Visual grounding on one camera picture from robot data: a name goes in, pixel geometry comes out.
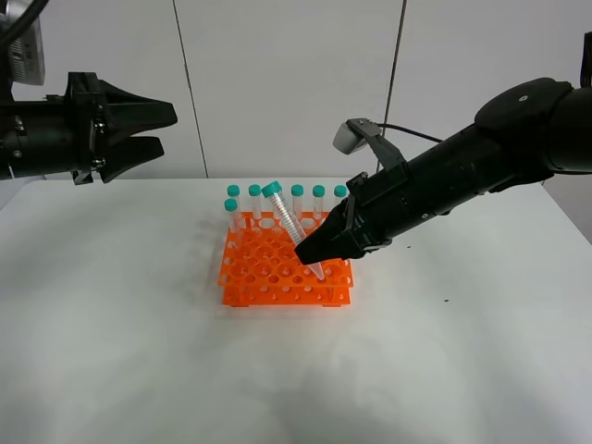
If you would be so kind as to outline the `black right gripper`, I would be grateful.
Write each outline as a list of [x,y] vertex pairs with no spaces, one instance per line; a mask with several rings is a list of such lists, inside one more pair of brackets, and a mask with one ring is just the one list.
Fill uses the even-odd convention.
[[351,197],[295,247],[303,265],[359,259],[456,206],[454,161],[401,162],[348,182]]

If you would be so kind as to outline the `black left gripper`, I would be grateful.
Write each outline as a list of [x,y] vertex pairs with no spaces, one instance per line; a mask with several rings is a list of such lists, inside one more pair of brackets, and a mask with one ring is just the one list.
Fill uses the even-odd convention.
[[126,92],[91,72],[68,73],[64,105],[70,134],[66,171],[75,185],[93,183],[93,172],[109,183],[165,153],[157,137],[130,137],[107,147],[108,131],[129,137],[178,122],[171,103]]

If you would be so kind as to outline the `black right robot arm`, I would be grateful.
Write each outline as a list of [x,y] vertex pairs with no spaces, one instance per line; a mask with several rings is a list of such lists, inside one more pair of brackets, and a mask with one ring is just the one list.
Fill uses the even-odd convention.
[[591,171],[591,90],[549,78],[491,99],[475,121],[407,161],[366,118],[334,139],[344,154],[369,146],[383,168],[347,181],[349,195],[295,252],[305,264],[358,259],[487,192]]

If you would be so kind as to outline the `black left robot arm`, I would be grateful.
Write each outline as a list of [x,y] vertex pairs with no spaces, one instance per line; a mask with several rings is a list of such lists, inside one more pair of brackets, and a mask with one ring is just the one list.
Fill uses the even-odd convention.
[[177,121],[171,103],[71,72],[64,95],[1,104],[1,178],[69,173],[81,185],[98,174],[109,183],[163,156],[151,133]]

